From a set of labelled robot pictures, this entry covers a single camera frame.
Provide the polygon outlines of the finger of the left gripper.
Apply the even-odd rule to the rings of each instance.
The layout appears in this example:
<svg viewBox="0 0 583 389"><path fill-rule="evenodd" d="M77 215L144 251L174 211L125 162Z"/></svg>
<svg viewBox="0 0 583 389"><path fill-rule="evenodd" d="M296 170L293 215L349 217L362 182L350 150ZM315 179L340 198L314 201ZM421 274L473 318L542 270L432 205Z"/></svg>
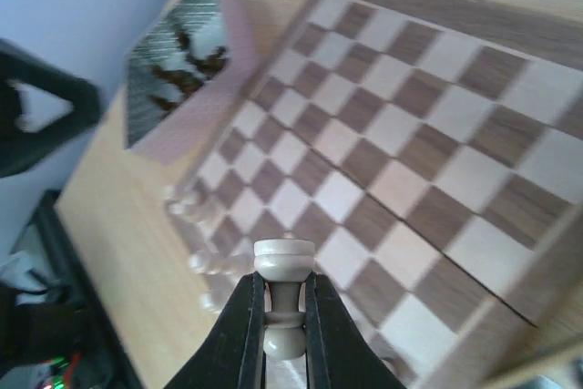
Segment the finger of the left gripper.
<svg viewBox="0 0 583 389"><path fill-rule="evenodd" d="M101 119L94 84L1 42L1 176L32 169Z"/></svg>

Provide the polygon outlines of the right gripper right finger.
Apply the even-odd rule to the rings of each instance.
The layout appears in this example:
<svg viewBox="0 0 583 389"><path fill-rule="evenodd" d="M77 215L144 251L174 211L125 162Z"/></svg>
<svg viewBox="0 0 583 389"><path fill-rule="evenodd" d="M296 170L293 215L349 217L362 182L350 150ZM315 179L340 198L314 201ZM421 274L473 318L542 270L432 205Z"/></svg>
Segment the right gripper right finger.
<svg viewBox="0 0 583 389"><path fill-rule="evenodd" d="M309 388L404 389L368 346L327 276L307 277L305 305Z"/></svg>

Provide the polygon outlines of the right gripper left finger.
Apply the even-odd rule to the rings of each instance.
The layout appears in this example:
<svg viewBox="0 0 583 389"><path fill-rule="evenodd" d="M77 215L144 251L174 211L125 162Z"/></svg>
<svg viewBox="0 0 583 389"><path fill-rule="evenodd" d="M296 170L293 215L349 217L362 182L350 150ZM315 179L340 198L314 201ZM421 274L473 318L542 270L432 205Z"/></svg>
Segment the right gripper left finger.
<svg viewBox="0 0 583 389"><path fill-rule="evenodd" d="M168 382L168 389L237 389L266 386L265 283L243 276L206 340Z"/></svg>

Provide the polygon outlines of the light chess pawn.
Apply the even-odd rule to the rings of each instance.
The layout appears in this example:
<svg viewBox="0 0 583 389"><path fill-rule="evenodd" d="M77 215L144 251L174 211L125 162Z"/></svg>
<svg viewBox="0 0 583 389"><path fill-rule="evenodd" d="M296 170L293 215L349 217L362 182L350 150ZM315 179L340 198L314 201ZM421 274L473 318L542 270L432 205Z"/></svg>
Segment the light chess pawn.
<svg viewBox="0 0 583 389"><path fill-rule="evenodd" d="M223 257L217 252L201 250L189 256L189 266L198 274L241 276L249 270L250 259L246 254Z"/></svg>

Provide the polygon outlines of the light chess piece gripped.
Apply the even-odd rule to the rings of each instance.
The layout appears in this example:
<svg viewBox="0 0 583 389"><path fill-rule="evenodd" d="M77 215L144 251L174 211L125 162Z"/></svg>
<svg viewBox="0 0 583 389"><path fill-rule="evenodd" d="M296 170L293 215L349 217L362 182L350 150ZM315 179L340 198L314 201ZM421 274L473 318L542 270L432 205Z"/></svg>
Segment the light chess piece gripped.
<svg viewBox="0 0 583 389"><path fill-rule="evenodd" d="M265 313L263 350L275 360L304 355L305 313L299 308L300 291L314 267L311 241L267 239L254 243L255 271L267 282L271 309Z"/></svg>

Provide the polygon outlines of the light chess piece corner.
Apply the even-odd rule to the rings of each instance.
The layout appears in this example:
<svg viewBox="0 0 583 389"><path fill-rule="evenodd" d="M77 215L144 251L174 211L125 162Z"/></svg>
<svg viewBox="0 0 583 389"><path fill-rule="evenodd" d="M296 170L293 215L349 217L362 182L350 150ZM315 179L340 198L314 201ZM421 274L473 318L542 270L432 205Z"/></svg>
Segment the light chess piece corner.
<svg viewBox="0 0 583 389"><path fill-rule="evenodd" d="M167 186L163 193L168 212L184 221L201 224L220 215L216 202L206 189L178 190L175 186Z"/></svg>

